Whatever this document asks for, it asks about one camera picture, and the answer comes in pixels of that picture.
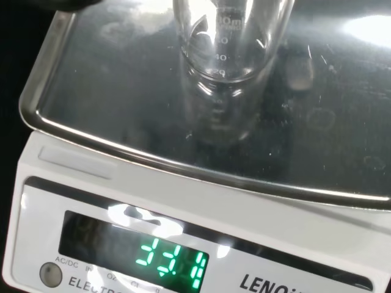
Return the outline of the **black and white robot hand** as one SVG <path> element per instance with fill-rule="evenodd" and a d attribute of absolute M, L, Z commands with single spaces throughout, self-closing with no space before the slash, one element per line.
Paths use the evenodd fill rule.
<path fill-rule="evenodd" d="M 30 5 L 43 10 L 75 12 L 100 2 L 100 0 L 5 0 L 1 1 L 1 7 L 10 8 L 11 5 Z"/>

